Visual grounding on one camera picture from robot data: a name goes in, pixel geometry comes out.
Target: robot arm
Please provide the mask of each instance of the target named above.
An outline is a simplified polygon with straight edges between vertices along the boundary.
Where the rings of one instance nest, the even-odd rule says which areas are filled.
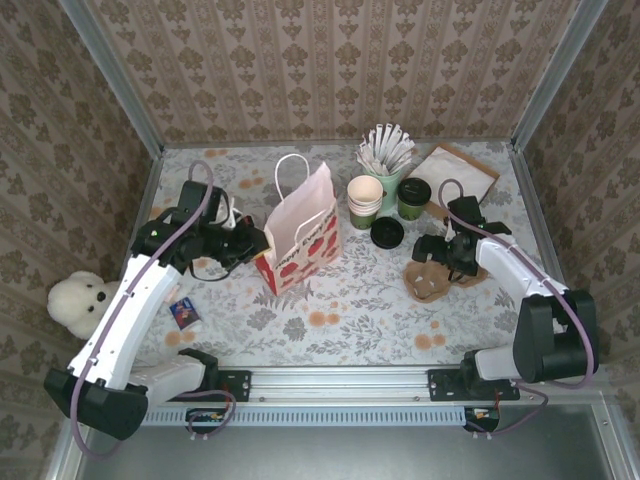
[[[521,378],[535,383],[585,374],[587,353],[581,336],[549,286],[560,292],[577,314],[590,340],[595,371],[598,338],[593,298],[585,291],[568,289],[537,267],[516,245],[505,225],[486,222],[476,197],[460,197],[448,207],[455,217],[492,237],[450,220],[455,236],[448,242],[439,236],[422,236],[414,246],[413,260],[431,259],[446,265],[452,281],[461,275],[475,276],[482,267],[520,306],[512,345],[470,352],[477,377],[489,381]],[[563,332],[554,332],[554,321],[564,328]]]
[[[187,268],[192,268],[193,260],[212,258],[228,274],[269,248],[264,233],[254,227],[251,217],[242,217],[233,210],[222,189],[213,188],[202,216],[151,264],[133,292],[127,293],[133,279],[151,256],[198,208],[206,188],[201,183],[185,182],[178,206],[167,209],[140,228],[118,292],[98,328],[66,371],[51,369],[48,372],[45,390],[67,417],[70,416],[73,390],[87,360],[92,367],[80,390],[78,419],[119,440],[130,437],[138,429],[148,408],[200,388],[207,378],[217,373],[210,371],[210,367],[215,369],[217,366],[215,359],[204,358],[189,349],[154,368],[132,374],[132,366],[140,343],[163,300]],[[226,218],[217,221],[221,197],[227,200],[222,209]],[[107,328],[118,299],[123,295],[129,298],[111,324],[100,351],[92,358],[98,338]]]

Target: teddy bear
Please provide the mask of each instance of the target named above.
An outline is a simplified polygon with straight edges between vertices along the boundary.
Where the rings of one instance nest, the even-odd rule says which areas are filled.
[[[47,310],[56,322],[78,338],[86,340],[98,327],[119,282],[104,283],[92,272],[75,272],[49,292]]]

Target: green paper cup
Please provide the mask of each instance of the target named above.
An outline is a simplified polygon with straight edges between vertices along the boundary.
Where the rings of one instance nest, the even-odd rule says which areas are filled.
[[[421,178],[405,178],[398,186],[398,214],[405,220],[417,220],[431,199],[431,187]]]
[[[365,172],[367,175],[377,178],[382,184],[382,189],[384,191],[382,197],[382,206],[380,207],[380,211],[384,212],[393,207],[396,203],[396,192],[398,191],[398,184],[402,180],[404,176],[404,168],[401,168],[393,175],[389,176],[381,176],[375,175],[373,173]]]
[[[358,230],[366,230],[371,228],[371,224],[375,221],[376,215],[378,212],[374,212],[373,214],[362,214],[363,216],[358,215],[357,213],[353,213],[349,210],[349,218],[351,219],[351,225],[356,227]]]

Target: coffee cup lid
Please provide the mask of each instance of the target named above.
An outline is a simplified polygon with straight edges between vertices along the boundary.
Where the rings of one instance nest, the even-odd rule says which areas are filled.
[[[431,200],[431,187],[421,178],[405,178],[398,185],[398,198],[411,207],[420,207]]]
[[[371,225],[371,241],[380,248],[396,248],[402,243],[403,238],[404,228],[394,218],[381,217]]]

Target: small box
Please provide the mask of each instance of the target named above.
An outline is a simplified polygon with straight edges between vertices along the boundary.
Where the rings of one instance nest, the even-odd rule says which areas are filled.
[[[173,318],[176,319],[176,323],[180,330],[184,330],[200,320],[200,315],[196,312],[196,309],[191,303],[191,300],[189,300],[189,297],[185,297],[182,300],[177,301],[171,305],[169,309],[173,314]]]
[[[409,176],[410,177],[422,178],[424,181],[426,181],[429,184],[429,186],[431,187],[431,191],[432,191],[431,200],[424,206],[424,209],[425,209],[425,211],[427,213],[429,213],[429,214],[433,215],[434,217],[439,218],[440,220],[442,220],[446,216],[446,211],[443,208],[441,208],[440,205],[438,205],[438,187],[439,187],[439,184],[438,185],[432,185],[433,182],[430,182],[429,178],[425,176],[425,174],[428,175],[428,165],[429,165],[428,159],[429,159],[429,156],[431,156],[431,154],[437,148],[441,148],[443,150],[446,150],[447,152],[451,153],[452,155],[458,157],[460,160],[468,163],[469,165],[471,165],[476,170],[481,171],[482,173],[484,173],[485,175],[487,175],[488,177],[491,177],[491,179],[493,179],[488,184],[488,187],[487,187],[485,193],[482,195],[482,198],[478,199],[478,203],[481,203],[485,199],[485,197],[487,196],[489,191],[493,188],[495,183],[498,181],[498,178],[500,178],[500,174],[498,172],[496,172],[495,170],[493,170],[492,168],[480,163],[478,160],[476,160],[472,156],[467,155],[466,153],[461,152],[460,150],[458,150],[456,148],[453,148],[452,146],[447,145],[446,143],[440,143],[440,144],[436,145],[435,147],[433,147],[433,149],[431,149],[431,151],[425,157],[424,162],[422,162],[420,165],[418,165],[418,167]]]

